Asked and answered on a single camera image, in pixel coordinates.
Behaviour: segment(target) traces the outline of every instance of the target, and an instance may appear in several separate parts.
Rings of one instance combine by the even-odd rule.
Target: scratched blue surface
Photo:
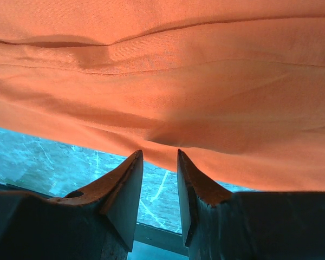
[[[0,128],[0,182],[63,197],[116,168],[124,157]],[[222,183],[231,191],[248,190]],[[177,176],[144,162],[138,221],[181,233]]]

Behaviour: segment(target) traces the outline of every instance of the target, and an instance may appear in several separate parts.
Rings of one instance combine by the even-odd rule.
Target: hole
[[[70,194],[68,194],[68,195],[66,196],[66,198],[77,198],[77,197],[82,196],[83,194],[84,194],[84,193],[81,192],[81,191],[73,191],[73,192],[71,192]]]

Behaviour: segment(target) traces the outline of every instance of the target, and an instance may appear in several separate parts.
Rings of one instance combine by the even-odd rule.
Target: orange cloth
[[[0,1],[0,126],[325,190],[325,0]]]

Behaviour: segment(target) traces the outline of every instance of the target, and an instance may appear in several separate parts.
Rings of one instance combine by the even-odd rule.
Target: orange fabric
[[[325,0],[0,1],[0,126],[325,190]]]

